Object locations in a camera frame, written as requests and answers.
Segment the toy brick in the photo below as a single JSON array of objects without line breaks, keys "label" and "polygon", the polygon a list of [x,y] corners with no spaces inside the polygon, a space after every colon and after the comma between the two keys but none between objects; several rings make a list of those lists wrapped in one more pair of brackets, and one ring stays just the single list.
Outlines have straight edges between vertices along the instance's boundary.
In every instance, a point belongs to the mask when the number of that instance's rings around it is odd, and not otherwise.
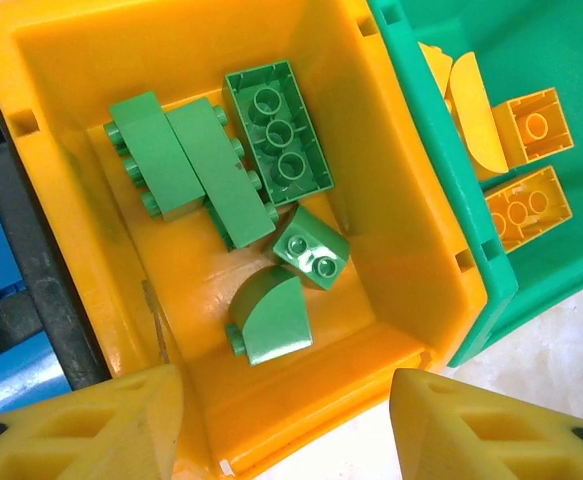
[{"label": "toy brick", "polygon": [[488,191],[486,200],[507,253],[573,217],[551,166]]},{"label": "toy brick", "polygon": [[451,77],[451,67],[453,59],[446,55],[440,47],[425,45],[419,42],[420,49],[424,58],[427,60],[427,65],[431,69],[435,83],[440,89],[440,93],[444,97],[449,85],[449,78]]},{"label": "toy brick", "polygon": [[223,94],[275,206],[333,187],[289,62],[226,76]]},{"label": "toy brick", "polygon": [[474,52],[462,55],[453,65],[446,98],[478,180],[507,173],[507,159]]},{"label": "toy brick", "polygon": [[109,139],[136,187],[147,186],[142,201],[152,217],[170,221],[202,205],[205,196],[160,103],[147,92],[110,109]]},{"label": "toy brick", "polygon": [[274,265],[252,275],[238,289],[226,332],[236,355],[251,365],[272,360],[313,344],[300,278]]},{"label": "toy brick", "polygon": [[493,117],[510,168],[573,147],[555,88],[504,102],[493,109]]},{"label": "toy brick", "polygon": [[244,149],[237,139],[229,139],[220,107],[206,98],[167,113],[182,148],[197,174],[235,248],[243,248],[275,230],[277,212],[263,204],[257,189],[262,183],[255,173],[247,173],[240,158]]},{"label": "toy brick", "polygon": [[273,245],[274,253],[324,290],[329,290],[349,260],[349,242],[298,206]]}]

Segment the black plastic frame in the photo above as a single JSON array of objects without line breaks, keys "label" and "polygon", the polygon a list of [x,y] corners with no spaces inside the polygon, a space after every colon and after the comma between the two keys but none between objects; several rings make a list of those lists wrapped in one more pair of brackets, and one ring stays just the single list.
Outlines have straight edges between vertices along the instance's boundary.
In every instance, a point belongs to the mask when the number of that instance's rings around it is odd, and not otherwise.
[{"label": "black plastic frame", "polygon": [[111,378],[1,112],[0,221],[71,387],[77,390]]}]

